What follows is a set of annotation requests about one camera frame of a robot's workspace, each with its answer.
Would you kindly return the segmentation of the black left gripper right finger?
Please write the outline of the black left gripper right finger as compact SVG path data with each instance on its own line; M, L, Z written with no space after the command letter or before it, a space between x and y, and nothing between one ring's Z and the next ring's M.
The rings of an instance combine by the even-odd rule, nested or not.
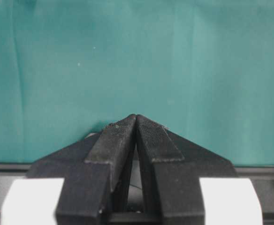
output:
M165 225L260 225L250 179L233 164L138 115L137 150L145 210Z

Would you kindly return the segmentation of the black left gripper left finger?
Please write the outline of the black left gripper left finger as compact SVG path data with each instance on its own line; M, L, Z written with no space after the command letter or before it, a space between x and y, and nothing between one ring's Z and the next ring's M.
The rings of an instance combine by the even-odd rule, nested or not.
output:
M134 149L136 115L35 161L13 181L2 225L98 225Z

